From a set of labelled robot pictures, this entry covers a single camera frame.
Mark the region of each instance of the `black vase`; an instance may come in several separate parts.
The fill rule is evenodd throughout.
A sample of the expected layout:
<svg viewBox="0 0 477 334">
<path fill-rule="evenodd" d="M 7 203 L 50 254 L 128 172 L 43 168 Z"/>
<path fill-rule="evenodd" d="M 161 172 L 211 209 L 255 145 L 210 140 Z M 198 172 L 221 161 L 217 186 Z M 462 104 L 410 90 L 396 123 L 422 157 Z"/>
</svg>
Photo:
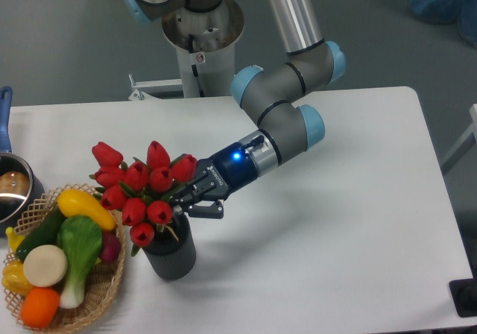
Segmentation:
<svg viewBox="0 0 477 334">
<path fill-rule="evenodd" d="M 156 233 L 152 242 L 143 247 L 146 257 L 157 275 L 164 280 L 178 280 L 188 274 L 195 264 L 195 246 L 187 217 L 175 215 L 170 224 L 179 241 L 165 229 Z"/>
</svg>

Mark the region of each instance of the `gray floor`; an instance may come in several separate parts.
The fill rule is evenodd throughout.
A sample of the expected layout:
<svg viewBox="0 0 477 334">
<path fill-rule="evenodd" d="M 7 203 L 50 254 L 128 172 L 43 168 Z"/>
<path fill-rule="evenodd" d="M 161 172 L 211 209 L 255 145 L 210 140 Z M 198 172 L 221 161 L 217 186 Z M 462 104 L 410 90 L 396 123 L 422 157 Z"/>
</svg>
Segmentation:
<svg viewBox="0 0 477 334">
<path fill-rule="evenodd" d="M 237 69 L 273 69 L 285 54 L 267 0 L 236 1 L 246 22 Z M 414 19 L 405 0 L 312 1 L 323 34 L 347 56 L 347 73 L 329 89 L 414 88 L 442 157 L 477 103 L 477 49 L 455 25 Z M 128 73 L 179 77 L 160 22 L 137 25 L 122 0 L 0 0 L 0 30 L 0 84 L 14 88 L 14 105 L 123 101 Z M 466 238 L 477 238 L 476 165 L 474 147 L 445 179 Z"/>
</svg>

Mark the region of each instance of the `light blue joint cap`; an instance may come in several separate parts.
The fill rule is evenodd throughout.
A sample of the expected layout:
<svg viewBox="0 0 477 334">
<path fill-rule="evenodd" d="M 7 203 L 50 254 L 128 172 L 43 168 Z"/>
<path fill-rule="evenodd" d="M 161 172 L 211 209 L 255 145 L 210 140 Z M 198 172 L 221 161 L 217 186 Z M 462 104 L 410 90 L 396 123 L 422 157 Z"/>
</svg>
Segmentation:
<svg viewBox="0 0 477 334">
<path fill-rule="evenodd" d="M 252 81 L 253 77 L 255 77 L 260 72 L 263 72 L 262 68 L 258 66 L 248 66 L 243 68 L 233 78 L 232 84 L 230 85 L 230 93 L 232 94 L 232 97 L 236 100 L 240 108 L 241 99 L 244 96 L 248 84 Z"/>
<path fill-rule="evenodd" d="M 326 41 L 325 43 L 328 45 L 329 49 L 331 49 L 334 60 L 333 75 L 329 81 L 331 83 L 344 74 L 344 71 L 346 70 L 346 57 L 337 43 L 334 43 L 333 41 Z"/>
<path fill-rule="evenodd" d="M 300 105 L 298 109 L 305 121 L 306 150 L 309 150 L 325 137 L 325 123 L 320 113 L 311 105 Z"/>
<path fill-rule="evenodd" d="M 137 4 L 136 0 L 124 0 L 127 8 L 133 14 L 133 17 L 142 25 L 151 23 L 151 20 L 142 12 L 141 8 Z"/>
</svg>

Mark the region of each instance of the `yellow bell pepper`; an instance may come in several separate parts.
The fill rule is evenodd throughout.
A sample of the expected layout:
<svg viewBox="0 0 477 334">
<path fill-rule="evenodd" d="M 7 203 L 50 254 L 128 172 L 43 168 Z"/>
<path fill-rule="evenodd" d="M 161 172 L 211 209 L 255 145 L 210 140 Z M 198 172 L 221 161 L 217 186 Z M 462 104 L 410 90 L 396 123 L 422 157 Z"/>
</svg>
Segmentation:
<svg viewBox="0 0 477 334">
<path fill-rule="evenodd" d="M 33 285 L 27 281 L 23 274 L 23 263 L 18 259 L 6 265 L 2 273 L 1 284 L 10 292 L 25 296 L 33 289 Z"/>
<path fill-rule="evenodd" d="M 116 228 L 116 220 L 93 195 L 77 189 L 66 189 L 58 195 L 58 207 L 64 216 L 86 215 L 103 231 Z"/>
<path fill-rule="evenodd" d="M 5 233 L 7 234 L 8 245 L 10 246 L 13 252 L 16 252 L 16 249 L 18 248 L 20 243 L 22 243 L 22 241 L 25 239 L 25 236 L 16 234 L 13 227 L 7 227 L 7 229 L 5 230 Z"/>
</svg>

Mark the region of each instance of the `white radish slice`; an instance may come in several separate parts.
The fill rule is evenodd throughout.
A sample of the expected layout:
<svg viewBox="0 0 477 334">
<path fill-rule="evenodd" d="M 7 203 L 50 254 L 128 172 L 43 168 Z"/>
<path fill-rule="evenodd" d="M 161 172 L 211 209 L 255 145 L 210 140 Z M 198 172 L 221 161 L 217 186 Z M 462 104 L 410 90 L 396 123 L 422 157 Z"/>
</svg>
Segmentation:
<svg viewBox="0 0 477 334">
<path fill-rule="evenodd" d="M 43 245 L 34 248 L 23 262 L 23 274 L 36 287 L 49 287 L 65 277 L 68 260 L 61 248 Z"/>
</svg>

